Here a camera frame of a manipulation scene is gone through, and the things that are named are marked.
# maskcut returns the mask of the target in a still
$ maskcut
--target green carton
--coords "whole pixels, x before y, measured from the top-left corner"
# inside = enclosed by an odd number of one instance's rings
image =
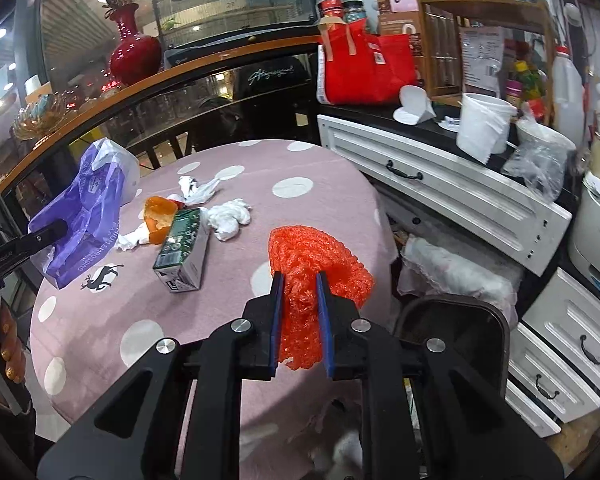
[[[200,209],[176,213],[158,257],[154,272],[170,292],[198,290],[202,281],[209,229]]]

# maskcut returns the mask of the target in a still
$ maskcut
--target red shopping bag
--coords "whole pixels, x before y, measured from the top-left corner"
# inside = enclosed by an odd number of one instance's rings
[[[321,102],[397,103],[400,88],[416,83],[408,35],[375,36],[365,32],[365,22],[347,25],[339,18],[320,21]]]

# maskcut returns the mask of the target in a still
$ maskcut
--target metal screw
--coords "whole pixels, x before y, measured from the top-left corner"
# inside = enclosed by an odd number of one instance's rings
[[[155,349],[161,354],[170,354],[176,349],[176,342],[169,338],[160,339],[160,341],[155,344]]]
[[[251,328],[251,321],[248,319],[234,319],[231,323],[231,330],[234,332],[247,332]]]
[[[432,337],[431,339],[427,340],[427,348],[429,349],[429,351],[439,354],[440,352],[445,351],[446,345],[445,342],[442,341],[442,339]]]
[[[351,322],[351,329],[354,332],[368,332],[371,329],[371,323],[369,323],[366,319],[354,319]]]

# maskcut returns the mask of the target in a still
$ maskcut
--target red vase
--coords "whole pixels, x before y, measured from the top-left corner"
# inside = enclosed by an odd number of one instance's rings
[[[125,85],[132,85],[158,72],[162,60],[160,42],[153,36],[138,32],[136,9],[128,4],[114,10],[109,19],[116,22],[120,44],[109,58],[113,76]]]

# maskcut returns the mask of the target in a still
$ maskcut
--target white plastic jug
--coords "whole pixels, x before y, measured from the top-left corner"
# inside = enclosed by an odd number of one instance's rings
[[[458,148],[485,164],[491,153],[507,149],[510,118],[518,109],[496,97],[463,94]]]
[[[584,87],[578,69],[569,57],[569,49],[556,49],[552,76],[554,80],[554,129],[567,137],[576,146],[582,144],[584,136]]]

